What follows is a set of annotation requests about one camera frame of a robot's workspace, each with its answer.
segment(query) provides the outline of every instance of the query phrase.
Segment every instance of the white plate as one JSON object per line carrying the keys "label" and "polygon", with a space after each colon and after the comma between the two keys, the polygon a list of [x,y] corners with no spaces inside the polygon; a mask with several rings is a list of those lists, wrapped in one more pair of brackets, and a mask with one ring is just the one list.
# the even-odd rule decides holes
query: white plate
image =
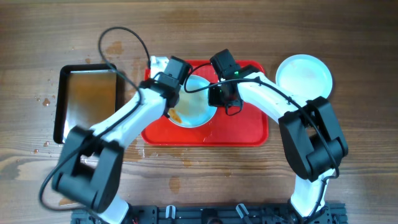
{"label": "white plate", "polygon": [[[209,84],[205,78],[191,75],[187,81],[187,90],[196,90]],[[177,105],[169,109],[169,120],[184,128],[195,128],[209,122],[216,110],[216,107],[208,104],[208,90],[186,93],[181,86]]]}
{"label": "white plate", "polygon": [[328,67],[311,55],[293,55],[276,71],[276,84],[295,95],[313,100],[328,98],[333,80]]}

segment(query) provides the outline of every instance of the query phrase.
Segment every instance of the wooden table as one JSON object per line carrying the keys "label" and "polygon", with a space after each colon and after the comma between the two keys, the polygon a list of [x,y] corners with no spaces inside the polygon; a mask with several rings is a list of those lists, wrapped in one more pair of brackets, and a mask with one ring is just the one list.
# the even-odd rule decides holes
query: wooden table
{"label": "wooden table", "polygon": [[[64,65],[100,62],[96,41],[111,26],[135,30],[151,55],[208,59],[228,48],[261,63],[271,80],[290,55],[320,58],[333,74],[330,101],[349,144],[326,199],[346,203],[350,223],[398,220],[397,2],[1,2],[0,223],[69,222],[69,213],[37,200],[61,151],[52,141],[58,74]],[[141,45],[115,32],[104,47],[114,41],[124,51],[108,56],[139,82]],[[138,137],[124,159],[119,193],[132,205],[286,202],[294,189],[274,122],[261,147],[161,148]],[[46,200],[58,204],[61,196],[49,191]]]}

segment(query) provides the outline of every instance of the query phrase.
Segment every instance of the robotic arm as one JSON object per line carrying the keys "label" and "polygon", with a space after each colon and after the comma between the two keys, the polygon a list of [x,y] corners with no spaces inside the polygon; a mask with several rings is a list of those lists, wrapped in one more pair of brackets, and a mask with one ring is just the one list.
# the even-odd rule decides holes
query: robotic arm
{"label": "robotic arm", "polygon": [[[326,99],[317,98],[313,101],[306,101],[299,96],[294,96],[273,84],[255,68],[241,69],[239,65],[236,66],[230,53],[228,50],[226,51],[216,54],[211,59],[212,66],[219,78],[225,80],[259,78],[262,82],[268,83],[290,96],[315,118],[333,156],[340,164],[342,157],[347,155],[348,147],[333,110]],[[99,141],[90,140],[128,114],[139,101],[137,93],[119,111],[107,120],[92,126],[90,130],[73,128],[65,141],[60,161],[85,142],[92,143],[73,156],[55,173],[52,188],[66,197],[82,203],[106,223],[132,223],[131,212],[129,212],[131,206],[116,195],[124,150],[146,126],[163,115],[168,116],[169,108],[174,107],[178,102],[178,92],[188,75],[189,68],[188,63],[172,57],[165,71],[159,73],[157,80],[148,79],[140,84],[139,91],[142,100],[138,108],[110,132],[101,136]],[[290,199],[295,211],[292,221],[303,222],[303,218],[311,213],[317,201],[321,180],[334,172],[330,168],[331,164],[324,147],[316,136],[308,136],[305,130],[308,124],[305,123],[297,108],[275,91],[254,82],[231,82],[229,84],[220,86],[228,94],[227,97],[221,99],[222,101],[236,100],[233,99],[236,97],[238,101],[245,101],[257,106],[279,123],[286,158],[297,174],[295,191]],[[98,156],[98,165],[95,168],[80,162],[81,155],[90,156],[92,154]],[[323,204],[322,197],[318,211]]]}

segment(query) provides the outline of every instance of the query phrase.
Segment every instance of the wood grain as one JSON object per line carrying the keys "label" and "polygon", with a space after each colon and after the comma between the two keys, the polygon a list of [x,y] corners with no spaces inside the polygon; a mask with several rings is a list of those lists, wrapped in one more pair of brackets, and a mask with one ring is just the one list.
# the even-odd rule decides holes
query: wood grain
{"label": "wood grain", "polygon": [[[61,150],[52,141],[52,95],[64,65],[101,61],[96,41],[111,26],[134,29],[151,55],[206,59],[229,48],[236,59],[261,63],[271,80],[290,55],[320,58],[333,74],[330,101],[349,144],[326,199],[346,203],[350,223],[398,220],[396,1],[0,2],[0,223],[70,221],[37,201]],[[142,47],[119,31],[104,47],[115,41],[123,54],[108,56],[139,82]],[[166,148],[138,137],[124,159],[119,193],[133,205],[285,202],[294,188],[273,122],[261,147]],[[61,199],[46,196],[54,205]]]}

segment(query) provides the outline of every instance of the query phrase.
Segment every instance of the red tray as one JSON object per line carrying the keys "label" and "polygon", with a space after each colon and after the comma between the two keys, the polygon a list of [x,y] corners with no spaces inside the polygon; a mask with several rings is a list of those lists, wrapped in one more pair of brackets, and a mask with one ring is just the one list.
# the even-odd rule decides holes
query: red tray
{"label": "red tray", "polygon": [[[207,63],[208,60],[187,62],[196,67]],[[261,65],[255,61],[238,60],[237,63],[241,67],[250,64],[264,72]],[[211,65],[199,68],[194,74],[210,82],[217,82]],[[146,70],[145,79],[149,77],[150,70]],[[197,128],[182,128],[163,116],[146,127],[141,136],[148,144],[157,146],[260,146],[268,138],[268,119],[261,110],[245,103],[243,110],[234,116],[228,116],[224,108],[218,108],[209,122]]]}

